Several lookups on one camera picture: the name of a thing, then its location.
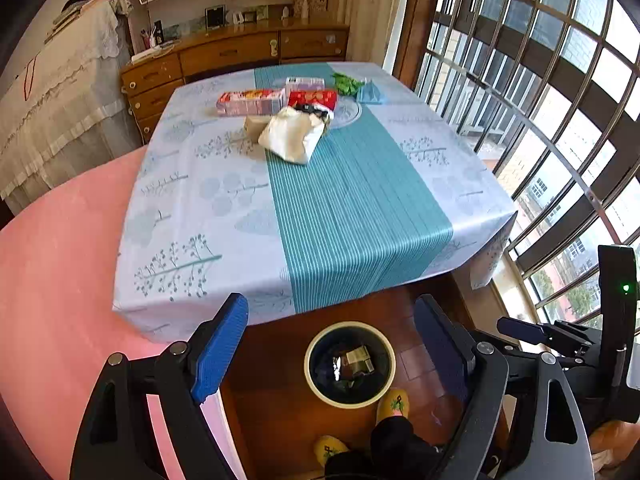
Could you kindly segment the red white milk carton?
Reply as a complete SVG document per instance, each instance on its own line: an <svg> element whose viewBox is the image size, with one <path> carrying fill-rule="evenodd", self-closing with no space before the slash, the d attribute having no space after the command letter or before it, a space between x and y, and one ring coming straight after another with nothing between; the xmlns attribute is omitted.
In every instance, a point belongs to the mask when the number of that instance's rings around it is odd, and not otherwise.
<svg viewBox="0 0 640 480"><path fill-rule="evenodd" d="M272 116L284 105L283 89L224 92L216 103L219 116Z"/></svg>

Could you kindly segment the tree patterned blue tablecloth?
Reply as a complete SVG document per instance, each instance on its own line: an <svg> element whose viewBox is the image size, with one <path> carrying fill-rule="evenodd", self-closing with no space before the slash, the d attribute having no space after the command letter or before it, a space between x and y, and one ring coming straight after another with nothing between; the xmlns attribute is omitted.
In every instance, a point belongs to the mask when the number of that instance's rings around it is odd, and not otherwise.
<svg viewBox="0 0 640 480"><path fill-rule="evenodd" d="M311 160L266 151L227 91L281 89L289 76L373 82L381 104L341 98ZM277 65L177 89L132 189L114 311L145 336L191 336L224 300L267 323L471 267L482 287L516 218L510 196L462 136L372 63Z"/></svg>

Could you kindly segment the yellow slipper left foot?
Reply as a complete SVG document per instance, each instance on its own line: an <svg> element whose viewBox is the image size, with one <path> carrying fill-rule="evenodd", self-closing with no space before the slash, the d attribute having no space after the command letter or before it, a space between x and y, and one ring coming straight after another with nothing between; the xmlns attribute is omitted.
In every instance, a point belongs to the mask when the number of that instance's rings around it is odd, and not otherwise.
<svg viewBox="0 0 640 480"><path fill-rule="evenodd" d="M348 451L348 446L340 439L332 436L321 436L314 442L314 456L318 463L324 467L326 462L335 455Z"/></svg>

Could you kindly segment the dark green cigarette box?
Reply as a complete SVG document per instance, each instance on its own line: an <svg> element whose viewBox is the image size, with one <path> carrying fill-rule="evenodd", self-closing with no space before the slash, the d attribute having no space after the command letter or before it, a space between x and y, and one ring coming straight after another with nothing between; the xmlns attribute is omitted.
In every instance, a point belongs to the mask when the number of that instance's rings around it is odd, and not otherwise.
<svg viewBox="0 0 640 480"><path fill-rule="evenodd" d="M375 367L367 346L360 346L354 350L347 351L346 356L352 370L352 377L369 375L374 372Z"/></svg>

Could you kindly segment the pink bed sheet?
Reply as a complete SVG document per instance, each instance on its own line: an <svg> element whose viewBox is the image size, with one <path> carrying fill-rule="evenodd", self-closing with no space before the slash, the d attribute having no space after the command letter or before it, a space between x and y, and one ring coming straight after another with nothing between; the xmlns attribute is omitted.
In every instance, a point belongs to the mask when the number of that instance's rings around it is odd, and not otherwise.
<svg viewBox="0 0 640 480"><path fill-rule="evenodd" d="M156 356L113 312L138 148L47 192L1 232L1 396L52 478L66 479L90 394L110 354Z"/></svg>

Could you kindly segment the beige small box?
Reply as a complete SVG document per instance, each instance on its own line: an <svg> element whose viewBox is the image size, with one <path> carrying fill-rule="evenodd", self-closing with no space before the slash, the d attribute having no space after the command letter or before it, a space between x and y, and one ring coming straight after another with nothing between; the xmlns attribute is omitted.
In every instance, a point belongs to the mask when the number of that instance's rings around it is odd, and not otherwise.
<svg viewBox="0 0 640 480"><path fill-rule="evenodd" d="M257 143L260 135L270 123L270 120L270 116L247 116L243 125L247 139L252 143Z"/></svg>

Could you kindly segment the red foil snack bag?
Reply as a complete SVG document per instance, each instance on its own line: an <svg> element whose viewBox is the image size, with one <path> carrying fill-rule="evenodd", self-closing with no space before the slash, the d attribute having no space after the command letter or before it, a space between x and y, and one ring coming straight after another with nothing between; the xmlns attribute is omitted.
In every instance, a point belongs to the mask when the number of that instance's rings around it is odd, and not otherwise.
<svg viewBox="0 0 640 480"><path fill-rule="evenodd" d="M345 352L332 353L322 360L322 372L329 385L337 385L339 382L349 382L352 378L352 370Z"/></svg>

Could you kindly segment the light blue plastic bag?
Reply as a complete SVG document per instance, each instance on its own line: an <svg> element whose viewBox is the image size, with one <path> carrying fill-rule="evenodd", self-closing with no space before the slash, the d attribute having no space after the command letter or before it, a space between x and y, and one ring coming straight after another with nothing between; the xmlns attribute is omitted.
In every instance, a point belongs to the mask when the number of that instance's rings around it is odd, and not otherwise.
<svg viewBox="0 0 640 480"><path fill-rule="evenodd" d="M374 81L365 80L357 90L356 101L360 104L382 105L386 103L387 99Z"/></svg>

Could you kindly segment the white lace covered furniture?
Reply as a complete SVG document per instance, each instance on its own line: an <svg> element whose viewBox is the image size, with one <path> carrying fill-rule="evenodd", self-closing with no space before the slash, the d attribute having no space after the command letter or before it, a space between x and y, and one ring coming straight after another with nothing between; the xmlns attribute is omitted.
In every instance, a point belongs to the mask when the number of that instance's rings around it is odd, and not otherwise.
<svg viewBox="0 0 640 480"><path fill-rule="evenodd" d="M52 188L140 148L120 72L128 0L90 0L1 98L1 199L19 214Z"/></svg>

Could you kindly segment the yellow slipper foot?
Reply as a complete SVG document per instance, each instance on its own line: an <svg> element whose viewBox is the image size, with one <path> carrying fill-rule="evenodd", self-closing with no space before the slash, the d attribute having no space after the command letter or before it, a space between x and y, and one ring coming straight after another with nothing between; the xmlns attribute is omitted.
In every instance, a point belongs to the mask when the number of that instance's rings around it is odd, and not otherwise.
<svg viewBox="0 0 640 480"><path fill-rule="evenodd" d="M376 422L391 417L409 417L410 403L408 393L401 388L389 388L384 396L378 400L376 408Z"/></svg>
<svg viewBox="0 0 640 480"><path fill-rule="evenodd" d="M340 439L332 436L321 436L314 442L314 456L318 463L324 467L326 462L335 455L348 451L348 446Z"/></svg>

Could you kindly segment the white purple small box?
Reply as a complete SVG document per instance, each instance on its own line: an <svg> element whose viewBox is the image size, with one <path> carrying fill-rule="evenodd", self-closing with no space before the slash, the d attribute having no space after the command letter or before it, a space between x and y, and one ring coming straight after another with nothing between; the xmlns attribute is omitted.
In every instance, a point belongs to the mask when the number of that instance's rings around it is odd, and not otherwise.
<svg viewBox="0 0 640 480"><path fill-rule="evenodd" d="M284 84L285 92L316 91L324 89L324 79L314 77L288 77Z"/></svg>

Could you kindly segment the green crumpled paper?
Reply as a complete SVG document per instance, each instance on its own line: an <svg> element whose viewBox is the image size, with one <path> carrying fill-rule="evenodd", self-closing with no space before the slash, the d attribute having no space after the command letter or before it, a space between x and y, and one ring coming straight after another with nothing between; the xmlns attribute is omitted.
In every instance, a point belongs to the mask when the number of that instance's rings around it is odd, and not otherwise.
<svg viewBox="0 0 640 480"><path fill-rule="evenodd" d="M337 72L332 74L332 79L335 90L340 96L348 96L354 99L356 99L358 92L367 82L365 79L356 79Z"/></svg>

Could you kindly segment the black gold crumpled wrapper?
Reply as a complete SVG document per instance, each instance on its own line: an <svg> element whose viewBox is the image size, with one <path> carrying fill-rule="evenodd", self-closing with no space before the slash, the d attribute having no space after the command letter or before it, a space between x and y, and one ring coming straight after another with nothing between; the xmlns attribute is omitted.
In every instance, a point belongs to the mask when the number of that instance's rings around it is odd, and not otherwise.
<svg viewBox="0 0 640 480"><path fill-rule="evenodd" d="M316 116L319 120L325 124L332 122L334 113L324 105L319 103L296 103L294 108L301 113L308 114L310 116Z"/></svg>

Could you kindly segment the window metal security grille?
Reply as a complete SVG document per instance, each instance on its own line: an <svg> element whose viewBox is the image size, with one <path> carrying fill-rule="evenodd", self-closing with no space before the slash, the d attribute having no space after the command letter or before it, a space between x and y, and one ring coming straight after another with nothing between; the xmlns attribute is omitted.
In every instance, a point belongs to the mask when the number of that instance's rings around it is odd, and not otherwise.
<svg viewBox="0 0 640 480"><path fill-rule="evenodd" d="M598 249L639 244L639 31L620 0L436 0L416 93L511 197L541 321L603 322Z"/></svg>

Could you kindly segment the wooden dresser with drawers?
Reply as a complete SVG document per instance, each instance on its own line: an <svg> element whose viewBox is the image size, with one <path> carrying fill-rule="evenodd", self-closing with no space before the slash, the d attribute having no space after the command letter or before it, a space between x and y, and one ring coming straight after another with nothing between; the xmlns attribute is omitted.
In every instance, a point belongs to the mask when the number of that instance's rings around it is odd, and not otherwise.
<svg viewBox="0 0 640 480"><path fill-rule="evenodd" d="M122 93L141 140L151 140L174 91L190 82L248 68L344 61L349 26L329 18L270 18L183 37L120 72Z"/></svg>

